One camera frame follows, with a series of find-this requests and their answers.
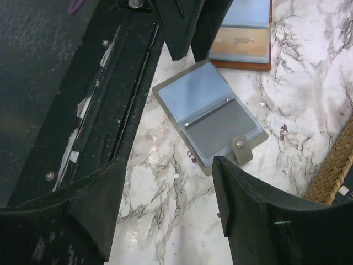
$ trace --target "open wallet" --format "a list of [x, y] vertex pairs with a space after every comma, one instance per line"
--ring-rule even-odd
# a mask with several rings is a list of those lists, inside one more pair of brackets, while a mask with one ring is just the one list
[[241, 166], [268, 138], [215, 66], [205, 60], [152, 88], [198, 164], [212, 174], [215, 156]]
[[209, 59], [217, 68], [271, 70], [271, 0], [234, 1]]

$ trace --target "wicker basket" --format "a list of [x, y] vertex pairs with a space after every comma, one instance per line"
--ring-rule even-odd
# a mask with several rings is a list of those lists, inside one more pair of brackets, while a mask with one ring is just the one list
[[305, 199], [332, 204], [353, 164], [353, 115], [326, 158], [318, 177], [308, 189]]

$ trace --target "tan card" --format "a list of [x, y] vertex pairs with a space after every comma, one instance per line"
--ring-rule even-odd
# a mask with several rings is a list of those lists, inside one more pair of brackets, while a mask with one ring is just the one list
[[211, 48], [211, 53], [265, 58], [268, 43], [266, 29], [221, 27]]

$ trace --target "dark gray surface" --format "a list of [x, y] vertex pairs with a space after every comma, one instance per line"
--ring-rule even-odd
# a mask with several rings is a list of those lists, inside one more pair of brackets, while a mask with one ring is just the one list
[[98, 1], [0, 5], [0, 207], [5, 206]]

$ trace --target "marble surface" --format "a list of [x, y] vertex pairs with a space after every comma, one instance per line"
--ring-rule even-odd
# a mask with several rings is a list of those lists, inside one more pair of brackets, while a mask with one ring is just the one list
[[[272, 71], [220, 70], [269, 139], [243, 169], [303, 195], [352, 112], [351, 0], [273, 0]], [[153, 86], [194, 63], [164, 47]], [[148, 96], [107, 264], [231, 265], [212, 177]]]

